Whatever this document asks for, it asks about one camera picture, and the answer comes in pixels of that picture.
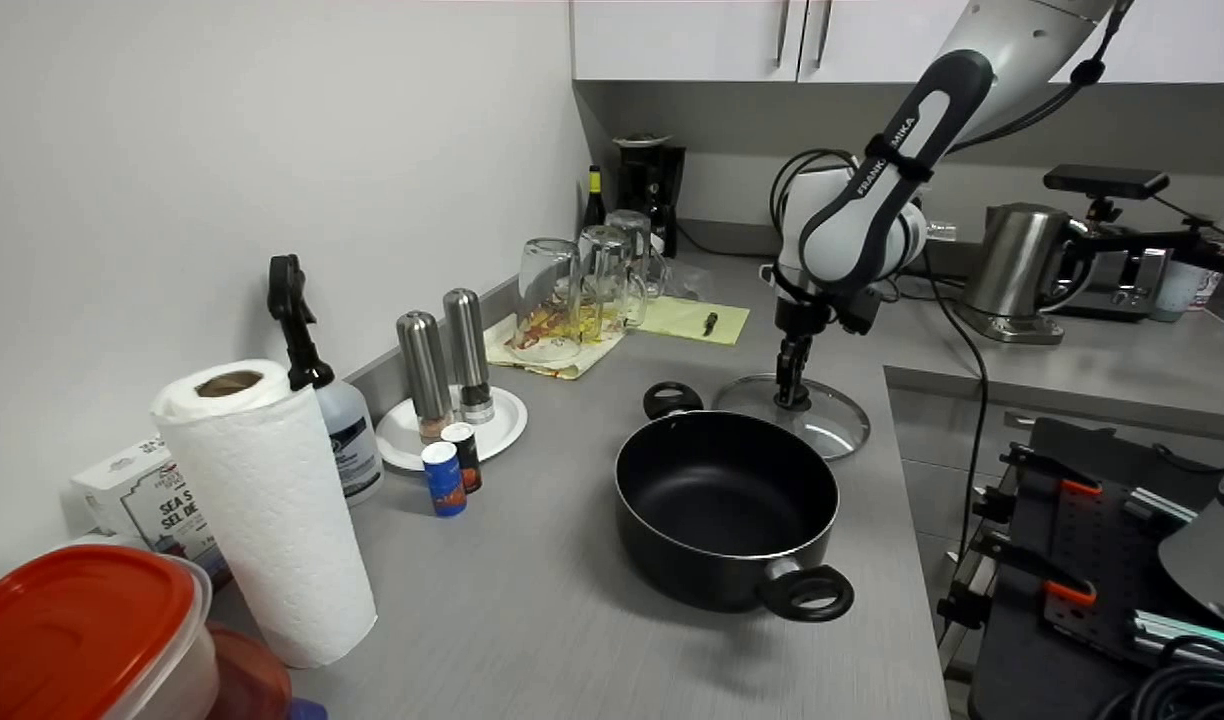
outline small bottle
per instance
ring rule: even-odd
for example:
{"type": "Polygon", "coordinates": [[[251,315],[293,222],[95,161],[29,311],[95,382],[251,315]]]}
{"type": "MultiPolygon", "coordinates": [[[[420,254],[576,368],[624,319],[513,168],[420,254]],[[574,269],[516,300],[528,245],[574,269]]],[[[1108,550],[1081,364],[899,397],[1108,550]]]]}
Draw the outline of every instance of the small bottle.
{"type": "Polygon", "coordinates": [[[464,491],[480,491],[480,488],[485,488],[485,469],[480,469],[477,431],[471,431],[470,425],[447,425],[447,428],[445,428],[445,446],[455,447],[461,488],[464,488],[464,491]]]}
{"type": "Polygon", "coordinates": [[[270,311],[280,319],[288,340],[288,384],[316,388],[328,425],[338,478],[345,502],[359,502],[382,484],[382,453],[372,437],[372,413],[359,388],[338,382],[333,364],[320,362],[308,325],[316,319],[304,303],[304,273],[298,256],[270,264],[270,311]]]}
{"type": "Polygon", "coordinates": [[[438,515],[461,515],[464,513],[464,484],[453,446],[424,446],[420,447],[424,488],[438,508],[438,515]]]}
{"type": "Polygon", "coordinates": [[[605,171],[602,171],[602,163],[587,163],[582,227],[605,224],[605,215],[610,215],[610,208],[605,208],[605,171]]]}

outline paper towel roll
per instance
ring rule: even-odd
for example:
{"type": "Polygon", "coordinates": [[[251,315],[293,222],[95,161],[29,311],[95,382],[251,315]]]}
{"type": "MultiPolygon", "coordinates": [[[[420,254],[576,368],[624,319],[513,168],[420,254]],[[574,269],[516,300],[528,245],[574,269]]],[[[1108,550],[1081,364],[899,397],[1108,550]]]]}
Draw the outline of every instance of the paper towel roll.
{"type": "Polygon", "coordinates": [[[152,417],[270,647],[293,670],[349,656],[376,600],[320,399],[239,362],[169,384],[152,417]]]}

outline plate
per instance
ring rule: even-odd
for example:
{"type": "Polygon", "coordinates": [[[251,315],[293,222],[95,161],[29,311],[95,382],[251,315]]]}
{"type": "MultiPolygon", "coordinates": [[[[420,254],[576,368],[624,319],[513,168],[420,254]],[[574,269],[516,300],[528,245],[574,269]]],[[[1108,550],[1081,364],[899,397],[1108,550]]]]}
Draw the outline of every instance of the plate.
{"type": "MultiPolygon", "coordinates": [[[[499,457],[523,437],[528,406],[508,388],[491,388],[491,419],[470,425],[470,428],[477,428],[477,447],[480,447],[480,460],[487,464],[491,457],[499,457]]],[[[376,447],[385,464],[402,471],[420,471],[420,419],[416,419],[413,399],[382,417],[376,447]]]]}

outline black pot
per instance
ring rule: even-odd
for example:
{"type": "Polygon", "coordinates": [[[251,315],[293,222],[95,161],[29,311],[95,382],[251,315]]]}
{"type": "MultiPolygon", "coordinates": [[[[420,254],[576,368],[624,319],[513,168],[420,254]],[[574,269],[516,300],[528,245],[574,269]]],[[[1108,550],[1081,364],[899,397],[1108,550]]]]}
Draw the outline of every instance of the black pot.
{"type": "Polygon", "coordinates": [[[616,457],[622,542],[661,593],[718,612],[773,609],[836,619],[853,585],[822,563],[836,482],[793,431],[756,417],[699,413],[685,384],[655,384],[616,457]]]}

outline appliance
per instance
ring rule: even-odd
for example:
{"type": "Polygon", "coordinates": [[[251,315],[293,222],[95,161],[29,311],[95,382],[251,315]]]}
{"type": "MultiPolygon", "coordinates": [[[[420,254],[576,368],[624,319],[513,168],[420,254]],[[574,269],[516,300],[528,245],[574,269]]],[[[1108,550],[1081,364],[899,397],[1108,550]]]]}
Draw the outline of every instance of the appliance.
{"type": "MultiPolygon", "coordinates": [[[[1055,291],[1077,285],[1081,259],[1063,256],[1055,291]]],[[[1088,289],[1061,303],[1061,315],[1144,319],[1170,275],[1170,250],[1097,254],[1088,289]]]]}
{"type": "Polygon", "coordinates": [[[637,208],[665,240],[665,256],[681,250],[685,149],[669,138],[622,138],[616,141],[616,208],[637,208]]]}
{"type": "Polygon", "coordinates": [[[953,311],[989,340],[1055,343],[1063,332],[1048,319],[1093,273],[1055,289],[1061,254],[1084,227],[1046,204],[1005,204],[984,215],[989,233],[953,311]]]}

